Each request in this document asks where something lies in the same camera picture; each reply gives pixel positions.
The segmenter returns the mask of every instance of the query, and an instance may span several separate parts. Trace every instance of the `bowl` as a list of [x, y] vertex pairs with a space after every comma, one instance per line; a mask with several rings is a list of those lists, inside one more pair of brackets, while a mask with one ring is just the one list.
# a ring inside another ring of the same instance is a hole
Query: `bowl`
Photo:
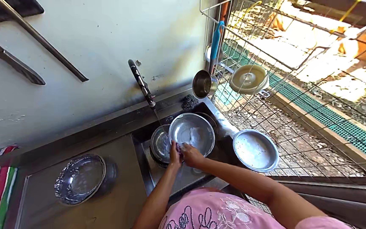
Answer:
[[106, 170], [101, 156], [79, 156], [62, 169], [54, 184], [54, 195], [65, 205], [79, 205], [97, 192], [103, 183]]
[[257, 130], [242, 130], [233, 139], [238, 159], [246, 167], [257, 172], [269, 172], [276, 168], [279, 153], [276, 145]]
[[256, 64], [247, 64], [237, 69], [230, 79], [233, 91], [254, 95], [269, 86], [266, 70]]
[[167, 165], [170, 162], [170, 124], [161, 125], [150, 138], [150, 152], [152, 158], [160, 165]]
[[184, 113], [177, 116], [169, 127], [169, 139], [187, 143], [207, 156], [214, 148], [215, 135], [210, 123], [198, 114]]
[[203, 99], [208, 95], [214, 94], [218, 88], [218, 79], [214, 75], [210, 75], [206, 70], [200, 70], [193, 79], [193, 94]]

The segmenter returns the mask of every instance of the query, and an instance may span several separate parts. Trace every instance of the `dirt ground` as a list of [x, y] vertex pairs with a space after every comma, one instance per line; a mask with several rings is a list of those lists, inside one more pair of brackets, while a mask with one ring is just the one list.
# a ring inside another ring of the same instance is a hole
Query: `dirt ground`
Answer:
[[216, 107], [239, 130], [256, 129], [267, 133], [277, 145], [280, 161], [272, 176], [365, 176], [365, 172], [352, 162], [329, 148], [299, 123], [292, 121], [261, 96], [255, 96], [249, 103], [233, 108], [216, 98]]

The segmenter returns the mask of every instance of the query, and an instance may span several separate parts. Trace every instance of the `knife handle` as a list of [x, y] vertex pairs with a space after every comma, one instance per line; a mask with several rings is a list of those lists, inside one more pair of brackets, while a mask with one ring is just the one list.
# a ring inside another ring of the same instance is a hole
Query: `knife handle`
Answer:
[[18, 58], [10, 54], [8, 51], [3, 50], [0, 52], [0, 59], [7, 62], [15, 70], [24, 75], [31, 83], [38, 85], [45, 85], [45, 81], [34, 70], [24, 64]]

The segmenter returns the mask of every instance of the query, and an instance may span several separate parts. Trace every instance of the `stainless steel sink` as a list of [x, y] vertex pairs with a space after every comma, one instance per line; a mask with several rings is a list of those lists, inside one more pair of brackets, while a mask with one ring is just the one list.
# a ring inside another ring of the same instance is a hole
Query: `stainless steel sink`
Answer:
[[[176, 116], [188, 111], [177, 112], [169, 117], [160, 120], [162, 124], [170, 124]], [[203, 112], [212, 116], [210, 109], [204, 104], [199, 103], [193, 110], [189, 112]], [[153, 122], [132, 133], [132, 139], [135, 146], [135, 152], [138, 158], [138, 163], [141, 169], [142, 178], [145, 183], [146, 194], [149, 195], [159, 179], [162, 177], [165, 168], [161, 167], [150, 155], [150, 138], [152, 133], [160, 126], [159, 122]], [[215, 144], [213, 151], [208, 157], [218, 157], [218, 151], [221, 151], [218, 144]], [[172, 187], [172, 195], [179, 192], [186, 192], [191, 188], [197, 187], [202, 183], [206, 183], [214, 177], [210, 174], [201, 172], [198, 169], [188, 167], [183, 163], [180, 168], [175, 184]]]

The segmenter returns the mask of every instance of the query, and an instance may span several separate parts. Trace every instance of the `metal bowl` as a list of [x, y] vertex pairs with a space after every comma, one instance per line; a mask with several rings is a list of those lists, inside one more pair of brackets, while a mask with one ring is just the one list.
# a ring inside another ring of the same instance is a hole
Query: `metal bowl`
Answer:
[[200, 115], [184, 113], [177, 116], [169, 128], [169, 139], [188, 143], [207, 156], [214, 148], [215, 135], [210, 123]]
[[153, 132], [150, 138], [152, 158], [163, 165], [170, 162], [169, 126], [170, 124], [161, 125]]
[[103, 183], [106, 165], [96, 154], [71, 160], [54, 184], [54, 195], [65, 205], [78, 205], [92, 197]]
[[269, 172], [279, 162], [279, 154], [272, 140], [257, 130], [242, 130], [233, 139], [238, 159], [257, 172]]
[[210, 75], [206, 70], [200, 70], [193, 79], [193, 94], [203, 99], [208, 95], [214, 94], [218, 88], [218, 79], [214, 75]]

